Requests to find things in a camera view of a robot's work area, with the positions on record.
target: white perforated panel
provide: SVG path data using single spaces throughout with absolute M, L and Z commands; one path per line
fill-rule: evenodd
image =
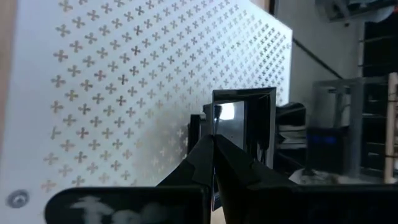
M 182 160 L 211 91 L 277 86 L 292 31 L 248 1 L 19 1 L 0 196 L 5 223 L 43 223 L 70 187 L 154 185 Z

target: white wall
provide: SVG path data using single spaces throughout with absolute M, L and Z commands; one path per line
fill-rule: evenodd
M 328 23 L 321 19 L 314 0 L 278 1 L 278 20 L 293 29 L 293 36 L 344 78 L 358 74 L 359 24 Z M 293 44 L 290 100 L 309 104 L 312 83 L 335 77 Z

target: wooden surface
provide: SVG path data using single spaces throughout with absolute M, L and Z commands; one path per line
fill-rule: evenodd
M 2 143 L 4 131 L 16 5 L 17 2 L 15 0 L 2 0 L 0 3 L 0 143 Z

